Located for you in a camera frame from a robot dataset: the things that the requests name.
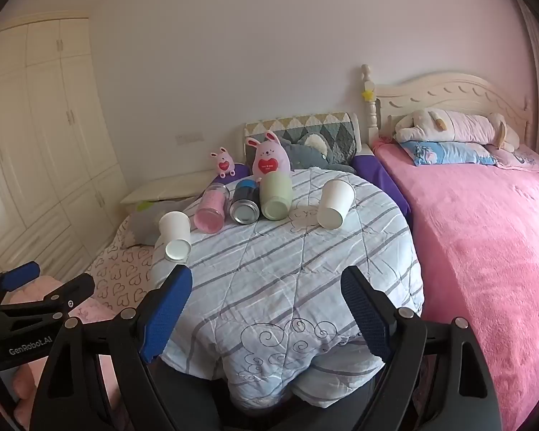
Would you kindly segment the light green cup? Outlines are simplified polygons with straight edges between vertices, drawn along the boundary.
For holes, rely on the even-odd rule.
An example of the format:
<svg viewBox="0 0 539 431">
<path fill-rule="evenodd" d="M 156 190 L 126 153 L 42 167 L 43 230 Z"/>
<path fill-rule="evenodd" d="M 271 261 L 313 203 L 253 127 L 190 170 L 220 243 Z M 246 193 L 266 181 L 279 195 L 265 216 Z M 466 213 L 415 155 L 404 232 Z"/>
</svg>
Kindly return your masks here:
<svg viewBox="0 0 539 431">
<path fill-rule="evenodd" d="M 289 173 L 268 173 L 260 183 L 260 199 L 263 215 L 272 221 L 285 219 L 290 212 L 293 188 Z"/>
</svg>

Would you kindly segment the white paper cup left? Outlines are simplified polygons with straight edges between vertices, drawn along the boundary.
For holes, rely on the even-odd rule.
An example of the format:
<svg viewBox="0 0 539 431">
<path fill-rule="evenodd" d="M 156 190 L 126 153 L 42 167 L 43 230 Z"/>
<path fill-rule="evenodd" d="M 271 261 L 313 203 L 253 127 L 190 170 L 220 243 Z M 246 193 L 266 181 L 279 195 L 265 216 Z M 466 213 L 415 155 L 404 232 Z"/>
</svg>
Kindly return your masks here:
<svg viewBox="0 0 539 431">
<path fill-rule="evenodd" d="M 190 255 L 190 218 L 181 211 L 167 212 L 160 218 L 158 229 L 164 243 L 165 257 L 173 262 L 186 260 Z"/>
</svg>

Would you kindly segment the white paper cup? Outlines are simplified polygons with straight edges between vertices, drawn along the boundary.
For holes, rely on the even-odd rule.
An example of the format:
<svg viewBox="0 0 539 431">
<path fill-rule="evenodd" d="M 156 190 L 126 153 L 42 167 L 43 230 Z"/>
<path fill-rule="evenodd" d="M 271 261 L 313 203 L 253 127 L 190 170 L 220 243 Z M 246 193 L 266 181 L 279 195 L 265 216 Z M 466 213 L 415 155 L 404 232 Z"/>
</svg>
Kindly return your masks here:
<svg viewBox="0 0 539 431">
<path fill-rule="evenodd" d="M 167 212 L 160 218 L 158 229 L 164 243 L 165 257 L 173 262 L 186 260 L 190 255 L 190 218 L 181 211 Z"/>
<path fill-rule="evenodd" d="M 319 225 L 327 230 L 339 229 L 344 224 L 354 199 L 355 192 L 349 182 L 342 179 L 326 182 L 316 215 Z"/>
</svg>

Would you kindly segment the pink cloth on floor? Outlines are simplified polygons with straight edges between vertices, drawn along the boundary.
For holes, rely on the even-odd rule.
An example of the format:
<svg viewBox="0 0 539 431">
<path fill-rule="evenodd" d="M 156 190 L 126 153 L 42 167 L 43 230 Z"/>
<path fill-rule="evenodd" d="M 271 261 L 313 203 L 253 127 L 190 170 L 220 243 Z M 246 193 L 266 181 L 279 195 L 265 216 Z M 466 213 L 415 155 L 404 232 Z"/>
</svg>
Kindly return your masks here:
<svg viewBox="0 0 539 431">
<path fill-rule="evenodd" d="M 42 370 L 31 430 L 115 430 L 99 356 L 108 321 L 82 323 L 68 313 Z"/>
</svg>

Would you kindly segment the heart pattern sheet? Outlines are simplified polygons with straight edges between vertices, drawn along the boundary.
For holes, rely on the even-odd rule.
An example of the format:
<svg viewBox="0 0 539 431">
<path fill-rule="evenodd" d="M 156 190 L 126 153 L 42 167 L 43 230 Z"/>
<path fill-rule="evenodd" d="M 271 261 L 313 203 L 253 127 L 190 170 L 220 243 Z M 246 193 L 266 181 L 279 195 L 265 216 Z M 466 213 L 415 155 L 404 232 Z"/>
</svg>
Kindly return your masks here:
<svg viewBox="0 0 539 431">
<path fill-rule="evenodd" d="M 153 246 L 132 245 L 129 223 L 130 217 L 126 217 L 112 242 L 86 270 L 95 282 L 93 298 L 113 312 L 138 306 L 152 289 Z"/>
</svg>

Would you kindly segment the cream wardrobe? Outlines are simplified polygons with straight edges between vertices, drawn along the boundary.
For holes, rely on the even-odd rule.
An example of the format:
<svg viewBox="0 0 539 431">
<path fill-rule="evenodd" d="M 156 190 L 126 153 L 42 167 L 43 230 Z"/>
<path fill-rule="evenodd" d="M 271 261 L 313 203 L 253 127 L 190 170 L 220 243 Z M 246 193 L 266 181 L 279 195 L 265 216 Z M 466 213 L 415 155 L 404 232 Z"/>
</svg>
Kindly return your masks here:
<svg viewBox="0 0 539 431">
<path fill-rule="evenodd" d="M 81 273 L 123 220 L 127 185 L 98 95 L 89 22 L 0 31 L 0 269 Z"/>
</svg>

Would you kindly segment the grey daisy pillow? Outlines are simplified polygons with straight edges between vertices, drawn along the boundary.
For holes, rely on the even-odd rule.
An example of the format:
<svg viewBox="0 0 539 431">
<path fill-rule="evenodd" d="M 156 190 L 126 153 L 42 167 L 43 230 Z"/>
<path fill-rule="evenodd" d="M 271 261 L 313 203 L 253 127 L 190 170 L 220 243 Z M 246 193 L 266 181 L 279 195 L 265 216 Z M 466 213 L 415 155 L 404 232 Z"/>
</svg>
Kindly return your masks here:
<svg viewBox="0 0 539 431">
<path fill-rule="evenodd" d="M 130 214 L 123 234 L 123 246 L 154 246 L 160 237 L 158 222 L 170 211 L 165 201 L 139 203 Z"/>
</svg>

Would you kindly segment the pink fleece blanket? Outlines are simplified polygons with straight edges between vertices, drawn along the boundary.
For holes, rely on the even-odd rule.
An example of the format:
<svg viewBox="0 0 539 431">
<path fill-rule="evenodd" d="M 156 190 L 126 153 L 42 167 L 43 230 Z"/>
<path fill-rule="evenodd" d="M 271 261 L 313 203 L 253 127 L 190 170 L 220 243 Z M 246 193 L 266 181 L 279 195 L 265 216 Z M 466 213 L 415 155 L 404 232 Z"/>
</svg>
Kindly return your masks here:
<svg viewBox="0 0 539 431">
<path fill-rule="evenodd" d="M 539 173 L 415 166 L 396 143 L 379 142 L 374 153 L 412 209 L 423 317 L 469 321 L 502 426 L 518 429 L 539 402 Z"/>
</svg>

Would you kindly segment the pink glass jar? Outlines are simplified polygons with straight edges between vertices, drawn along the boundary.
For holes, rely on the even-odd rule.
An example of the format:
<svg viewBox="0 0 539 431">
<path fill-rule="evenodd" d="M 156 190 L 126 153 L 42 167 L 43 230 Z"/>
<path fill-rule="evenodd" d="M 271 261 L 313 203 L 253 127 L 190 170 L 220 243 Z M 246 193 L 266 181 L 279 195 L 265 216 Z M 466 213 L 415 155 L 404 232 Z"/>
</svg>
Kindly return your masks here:
<svg viewBox="0 0 539 431">
<path fill-rule="evenodd" d="M 193 224 L 200 232 L 217 233 L 223 229 L 229 195 L 229 190 L 221 183 L 206 188 L 193 216 Z"/>
</svg>

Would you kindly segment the white striped quilt cover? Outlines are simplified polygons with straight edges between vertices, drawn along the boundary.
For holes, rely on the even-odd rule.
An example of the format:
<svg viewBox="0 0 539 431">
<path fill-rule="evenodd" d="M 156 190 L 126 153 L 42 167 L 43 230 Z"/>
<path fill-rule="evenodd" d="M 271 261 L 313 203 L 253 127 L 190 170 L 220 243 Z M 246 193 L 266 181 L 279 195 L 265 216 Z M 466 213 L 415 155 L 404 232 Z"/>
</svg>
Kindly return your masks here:
<svg viewBox="0 0 539 431">
<path fill-rule="evenodd" d="M 383 361 L 360 334 L 341 293 L 355 266 L 394 306 L 423 309 L 413 236 L 395 201 L 350 173 L 354 196 L 344 224 L 318 225 L 332 170 L 293 173 L 287 218 L 192 232 L 193 291 L 162 361 L 199 379 L 224 379 L 242 409 L 268 409 L 289 395 L 326 408 L 376 376 Z"/>
</svg>

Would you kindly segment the purple sheet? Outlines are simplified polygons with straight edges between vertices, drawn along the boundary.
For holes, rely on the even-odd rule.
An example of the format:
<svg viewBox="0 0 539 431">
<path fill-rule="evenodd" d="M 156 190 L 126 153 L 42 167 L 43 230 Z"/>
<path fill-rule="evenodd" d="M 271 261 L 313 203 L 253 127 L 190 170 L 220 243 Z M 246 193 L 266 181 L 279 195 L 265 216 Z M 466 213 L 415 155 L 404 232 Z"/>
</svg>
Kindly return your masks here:
<svg viewBox="0 0 539 431">
<path fill-rule="evenodd" d="M 409 227 L 413 226 L 413 212 L 405 196 L 375 155 L 356 155 L 350 165 L 356 174 L 388 194 L 404 215 Z"/>
</svg>

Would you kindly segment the blue cartoon pillow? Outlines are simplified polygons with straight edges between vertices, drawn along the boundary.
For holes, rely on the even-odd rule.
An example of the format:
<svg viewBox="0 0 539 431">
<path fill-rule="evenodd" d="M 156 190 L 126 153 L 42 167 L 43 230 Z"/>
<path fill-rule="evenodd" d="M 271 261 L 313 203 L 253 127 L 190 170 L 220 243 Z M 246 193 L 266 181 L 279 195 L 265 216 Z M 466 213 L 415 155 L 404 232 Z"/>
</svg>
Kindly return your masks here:
<svg viewBox="0 0 539 431">
<path fill-rule="evenodd" d="M 400 143 L 400 146 L 415 166 L 456 163 L 494 166 L 497 163 L 485 147 L 474 143 L 407 141 Z"/>
</svg>

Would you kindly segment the white pink plush dog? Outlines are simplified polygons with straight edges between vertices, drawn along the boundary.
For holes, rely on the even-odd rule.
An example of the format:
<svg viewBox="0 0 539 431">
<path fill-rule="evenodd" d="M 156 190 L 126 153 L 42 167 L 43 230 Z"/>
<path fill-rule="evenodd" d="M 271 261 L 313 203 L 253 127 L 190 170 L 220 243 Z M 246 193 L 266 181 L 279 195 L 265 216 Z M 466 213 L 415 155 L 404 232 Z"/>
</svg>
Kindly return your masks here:
<svg viewBox="0 0 539 431">
<path fill-rule="evenodd" d="M 487 116 L 427 108 L 406 115 L 395 125 L 394 139 L 399 143 L 462 142 L 492 145 L 514 152 L 521 141 L 503 115 Z"/>
</svg>

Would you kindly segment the grey plush toy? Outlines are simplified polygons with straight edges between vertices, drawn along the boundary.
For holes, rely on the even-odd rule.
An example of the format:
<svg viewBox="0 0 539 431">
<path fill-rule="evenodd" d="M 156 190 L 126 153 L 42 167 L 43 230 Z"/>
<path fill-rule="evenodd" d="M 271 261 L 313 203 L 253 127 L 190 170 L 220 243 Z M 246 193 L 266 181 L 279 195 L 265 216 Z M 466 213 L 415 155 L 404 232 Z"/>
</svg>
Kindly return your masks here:
<svg viewBox="0 0 539 431">
<path fill-rule="evenodd" d="M 292 143 L 287 139 L 281 139 L 280 143 L 289 158 L 292 170 L 317 167 L 326 170 L 355 173 L 353 167 L 347 164 L 332 163 L 324 154 L 312 146 Z"/>
</svg>

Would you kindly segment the green diamond quilted cushion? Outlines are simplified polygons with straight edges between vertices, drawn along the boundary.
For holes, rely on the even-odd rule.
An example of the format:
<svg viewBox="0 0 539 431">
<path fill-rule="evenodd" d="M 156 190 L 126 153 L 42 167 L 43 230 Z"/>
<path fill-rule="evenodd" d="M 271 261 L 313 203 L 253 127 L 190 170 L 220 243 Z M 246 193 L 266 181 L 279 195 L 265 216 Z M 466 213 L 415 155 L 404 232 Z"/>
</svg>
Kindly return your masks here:
<svg viewBox="0 0 539 431">
<path fill-rule="evenodd" d="M 327 144 L 328 160 L 344 166 L 350 165 L 361 147 L 358 121 L 347 112 L 247 122 L 243 136 L 263 142 L 267 131 L 290 143 L 302 143 L 311 134 L 318 134 Z"/>
</svg>

